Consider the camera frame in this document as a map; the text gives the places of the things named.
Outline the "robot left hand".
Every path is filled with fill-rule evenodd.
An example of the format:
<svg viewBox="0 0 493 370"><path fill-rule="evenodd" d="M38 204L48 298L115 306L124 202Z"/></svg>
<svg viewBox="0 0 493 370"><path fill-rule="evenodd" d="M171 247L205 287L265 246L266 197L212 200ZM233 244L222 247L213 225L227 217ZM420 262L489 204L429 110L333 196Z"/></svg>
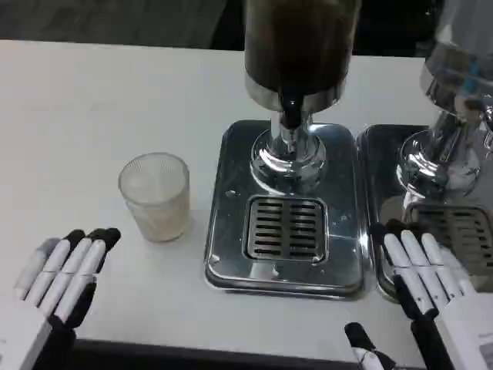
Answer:
<svg viewBox="0 0 493 370"><path fill-rule="evenodd" d="M97 276L120 230L71 230L38 246L12 293L1 297L1 367L61 369L96 292Z"/></svg>

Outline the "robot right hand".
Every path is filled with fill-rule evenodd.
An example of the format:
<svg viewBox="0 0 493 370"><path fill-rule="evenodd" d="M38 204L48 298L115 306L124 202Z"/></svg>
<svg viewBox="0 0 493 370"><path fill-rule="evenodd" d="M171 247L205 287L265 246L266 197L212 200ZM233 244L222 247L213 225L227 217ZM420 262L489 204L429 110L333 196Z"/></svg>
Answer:
<svg viewBox="0 0 493 370"><path fill-rule="evenodd" d="M370 235L393 270L397 300L428 369L492 367L492 295L419 224L392 219Z"/></svg>

